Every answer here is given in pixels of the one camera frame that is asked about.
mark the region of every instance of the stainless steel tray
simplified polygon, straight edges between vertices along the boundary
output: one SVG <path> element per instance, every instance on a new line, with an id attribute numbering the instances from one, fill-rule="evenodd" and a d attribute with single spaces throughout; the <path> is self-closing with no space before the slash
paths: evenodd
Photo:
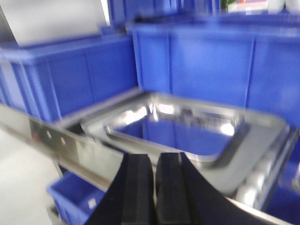
<path id="1" fill-rule="evenodd" d="M 283 120 L 259 112 L 148 93 L 81 123 L 88 135 L 132 153 L 184 151 L 202 175 L 232 197 L 269 151 L 290 134 Z"/>

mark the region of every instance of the blue storage crate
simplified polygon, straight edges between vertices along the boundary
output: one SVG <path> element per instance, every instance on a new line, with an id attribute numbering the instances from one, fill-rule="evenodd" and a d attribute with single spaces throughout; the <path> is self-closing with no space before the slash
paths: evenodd
<path id="1" fill-rule="evenodd" d="M 105 194 L 70 172 L 48 187 L 47 192 L 53 197 L 60 218 L 69 225 L 83 225 Z"/>
<path id="2" fill-rule="evenodd" d="M 167 15 L 180 12 L 211 13 L 220 10 L 218 0 L 108 0 L 110 22 L 122 26 L 137 16 Z"/>
<path id="3" fill-rule="evenodd" d="M 268 24 L 273 17 L 280 26 Z M 228 18 L 130 27 L 140 88 L 261 110 L 300 127 L 300 17 L 218 22 Z"/>
<path id="4" fill-rule="evenodd" d="M 45 121 L 61 119 L 137 85 L 130 36 L 90 37 L 1 51 L 13 70 L 2 70 L 1 77 L 10 105 Z"/>

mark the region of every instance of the white object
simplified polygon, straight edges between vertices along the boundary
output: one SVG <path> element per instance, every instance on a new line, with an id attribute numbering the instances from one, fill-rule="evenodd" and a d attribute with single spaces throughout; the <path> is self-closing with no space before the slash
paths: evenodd
<path id="1" fill-rule="evenodd" d="M 268 11 L 269 13 L 279 13 L 282 11 L 284 4 L 286 9 L 291 13 L 300 12 L 300 0 L 269 0 Z"/>

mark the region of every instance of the white floor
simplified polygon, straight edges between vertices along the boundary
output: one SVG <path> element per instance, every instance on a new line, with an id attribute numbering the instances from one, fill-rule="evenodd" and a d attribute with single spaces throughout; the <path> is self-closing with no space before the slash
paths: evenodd
<path id="1" fill-rule="evenodd" d="M 45 187 L 58 177 L 49 158 L 0 130 L 1 225 L 51 225 Z"/>

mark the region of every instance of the white wall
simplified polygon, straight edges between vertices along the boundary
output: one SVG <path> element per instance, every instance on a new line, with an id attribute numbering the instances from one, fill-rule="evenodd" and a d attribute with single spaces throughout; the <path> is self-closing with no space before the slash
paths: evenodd
<path id="1" fill-rule="evenodd" d="M 108 16 L 106 0 L 0 0 L 0 4 L 20 45 L 98 33 Z"/>

